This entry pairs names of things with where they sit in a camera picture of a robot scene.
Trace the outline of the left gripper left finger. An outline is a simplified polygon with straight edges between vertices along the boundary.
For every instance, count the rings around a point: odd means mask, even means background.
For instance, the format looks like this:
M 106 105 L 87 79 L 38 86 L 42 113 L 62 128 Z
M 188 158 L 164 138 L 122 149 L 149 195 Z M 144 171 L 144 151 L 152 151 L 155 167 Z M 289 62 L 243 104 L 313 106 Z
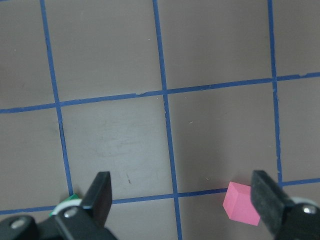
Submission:
M 98 172 L 79 204 L 61 207 L 37 223 L 31 215 L 14 215 L 0 222 L 2 240 L 115 240 L 105 227 L 112 206 L 110 172 Z

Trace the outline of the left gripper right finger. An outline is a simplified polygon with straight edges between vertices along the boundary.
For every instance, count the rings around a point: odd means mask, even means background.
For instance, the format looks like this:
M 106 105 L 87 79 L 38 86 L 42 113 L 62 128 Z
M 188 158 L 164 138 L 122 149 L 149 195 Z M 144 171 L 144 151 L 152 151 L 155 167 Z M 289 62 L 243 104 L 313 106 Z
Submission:
M 252 172 L 250 200 L 274 240 L 320 238 L 320 205 L 290 197 L 263 170 Z

